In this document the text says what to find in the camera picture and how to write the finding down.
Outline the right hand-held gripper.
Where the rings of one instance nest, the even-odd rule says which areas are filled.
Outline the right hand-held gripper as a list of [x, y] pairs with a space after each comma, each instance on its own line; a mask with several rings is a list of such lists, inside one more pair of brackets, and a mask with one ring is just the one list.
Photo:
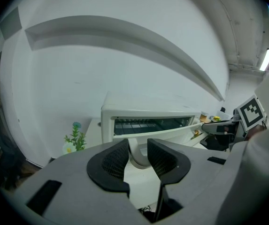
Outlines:
[[238, 132], [244, 139], [249, 139], [255, 133], [266, 130], [266, 116], [257, 97], [250, 97], [233, 110], [231, 121], [204, 123], [201, 129], [208, 134], [226, 134], [233, 122], [238, 122]]

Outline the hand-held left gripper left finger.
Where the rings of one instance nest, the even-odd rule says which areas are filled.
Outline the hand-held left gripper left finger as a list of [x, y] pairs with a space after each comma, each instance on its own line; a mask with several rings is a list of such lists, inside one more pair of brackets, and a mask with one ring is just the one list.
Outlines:
[[31, 225], [147, 225], [124, 182], [124, 139], [63, 155], [29, 177], [6, 201]]

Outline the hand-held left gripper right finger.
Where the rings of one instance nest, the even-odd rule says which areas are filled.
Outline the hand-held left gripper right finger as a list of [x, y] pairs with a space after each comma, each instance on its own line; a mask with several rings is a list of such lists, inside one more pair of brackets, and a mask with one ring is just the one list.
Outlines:
[[227, 152], [148, 139], [147, 158], [160, 179], [155, 225], [216, 224], [225, 194], [214, 186]]

